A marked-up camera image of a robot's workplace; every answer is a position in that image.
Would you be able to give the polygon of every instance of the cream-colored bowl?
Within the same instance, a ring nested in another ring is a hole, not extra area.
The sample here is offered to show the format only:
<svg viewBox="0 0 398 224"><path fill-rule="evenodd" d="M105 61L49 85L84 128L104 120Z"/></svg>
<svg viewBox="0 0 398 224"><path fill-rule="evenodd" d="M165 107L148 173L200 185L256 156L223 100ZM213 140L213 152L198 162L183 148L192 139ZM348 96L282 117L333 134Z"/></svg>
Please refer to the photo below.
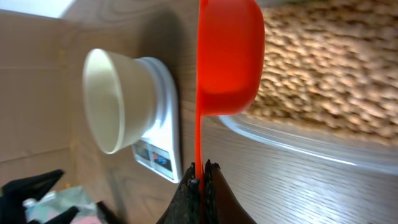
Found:
<svg viewBox="0 0 398 224"><path fill-rule="evenodd" d="M124 55L101 49L88 53L83 97L91 133L107 154L136 142L154 123L152 76L143 64Z"/></svg>

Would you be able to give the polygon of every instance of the glass baking dish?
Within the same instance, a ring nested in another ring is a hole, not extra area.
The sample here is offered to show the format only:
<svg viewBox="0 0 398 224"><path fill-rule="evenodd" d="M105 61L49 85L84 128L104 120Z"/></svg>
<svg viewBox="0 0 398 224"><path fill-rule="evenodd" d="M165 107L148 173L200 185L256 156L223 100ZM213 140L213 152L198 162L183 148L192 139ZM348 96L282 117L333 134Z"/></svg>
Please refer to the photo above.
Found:
<svg viewBox="0 0 398 224"><path fill-rule="evenodd" d="M220 116L234 132L253 140L330 161L398 174L398 147L343 139L287 124L254 119L245 114Z"/></svg>

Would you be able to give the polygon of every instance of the table surface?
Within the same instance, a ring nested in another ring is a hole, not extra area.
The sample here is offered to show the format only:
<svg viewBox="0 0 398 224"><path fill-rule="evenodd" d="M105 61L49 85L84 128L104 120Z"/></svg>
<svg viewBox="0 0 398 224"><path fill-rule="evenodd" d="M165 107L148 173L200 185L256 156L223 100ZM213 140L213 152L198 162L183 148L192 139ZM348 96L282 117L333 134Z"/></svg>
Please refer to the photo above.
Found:
<svg viewBox="0 0 398 224"><path fill-rule="evenodd" d="M259 1L264 7L272 1ZM177 185L139 165L130 149L100 152L81 98L90 49L152 56L172 72L180 97L183 168L194 161L198 1L77 0L62 21L60 60L71 102L79 181L129 223L154 223ZM397 223L398 177L276 149L242 137L218 118L203 122L203 158L221 170L258 223Z"/></svg>

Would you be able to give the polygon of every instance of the beige wall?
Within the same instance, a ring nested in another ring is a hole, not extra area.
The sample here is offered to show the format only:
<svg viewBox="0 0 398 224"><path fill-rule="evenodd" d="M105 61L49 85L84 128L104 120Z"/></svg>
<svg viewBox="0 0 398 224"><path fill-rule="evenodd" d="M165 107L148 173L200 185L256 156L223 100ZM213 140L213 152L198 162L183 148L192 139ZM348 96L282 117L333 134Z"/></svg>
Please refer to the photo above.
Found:
<svg viewBox="0 0 398 224"><path fill-rule="evenodd" d="M53 169L75 184L60 21L0 11L0 185Z"/></svg>

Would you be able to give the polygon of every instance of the scale platform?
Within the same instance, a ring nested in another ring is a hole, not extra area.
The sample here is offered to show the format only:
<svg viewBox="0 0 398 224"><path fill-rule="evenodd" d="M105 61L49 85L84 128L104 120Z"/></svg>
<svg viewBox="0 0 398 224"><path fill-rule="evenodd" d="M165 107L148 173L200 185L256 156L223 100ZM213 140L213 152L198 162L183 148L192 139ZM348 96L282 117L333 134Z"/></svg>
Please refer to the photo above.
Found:
<svg viewBox="0 0 398 224"><path fill-rule="evenodd" d="M132 145L136 161L173 183L182 178L178 128L178 98L167 67L156 58L136 59L152 75L157 89L154 125Z"/></svg>

